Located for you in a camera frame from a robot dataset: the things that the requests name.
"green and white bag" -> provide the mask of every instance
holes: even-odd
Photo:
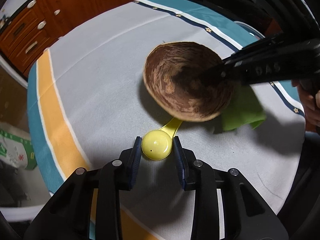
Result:
[[[0,160],[15,168],[33,170],[37,162],[30,135],[0,122]]]

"spoon handle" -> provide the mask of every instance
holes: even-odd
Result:
[[[172,118],[170,122],[168,122],[164,127],[160,128],[159,130],[166,132],[167,134],[169,134],[171,139],[173,139],[181,123],[182,123],[181,120],[177,118]]]

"green object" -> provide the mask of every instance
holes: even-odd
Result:
[[[28,158],[28,165],[25,167],[26,170],[33,170],[37,166],[35,153],[33,150],[33,146],[30,140],[23,139],[14,134],[8,133],[2,129],[0,129],[0,136],[3,136],[6,139],[21,143],[26,151],[26,155]],[[0,143],[0,155],[6,157],[7,149],[4,147],[2,143]]]
[[[250,124],[257,128],[267,117],[250,86],[238,86],[229,105],[221,113],[222,129],[230,131]]]

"green label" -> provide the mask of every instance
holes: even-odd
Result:
[[[26,170],[33,170],[37,166],[37,162],[35,159],[35,153],[34,153],[33,146],[32,146],[32,143],[30,140],[25,140],[21,137],[14,135],[14,134],[8,133],[2,129],[0,129],[0,135],[2,135],[5,138],[8,138],[10,140],[22,143],[22,145],[27,153],[27,157],[28,157],[28,165],[25,168]],[[0,143],[0,154],[7,156],[6,153],[7,153],[7,149]]]
[[[6,157],[7,156],[7,149],[0,143],[0,155]]]

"green cloth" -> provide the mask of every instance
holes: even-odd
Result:
[[[255,129],[266,119],[266,114],[252,88],[238,86],[221,117],[222,129],[229,131],[245,124]]]

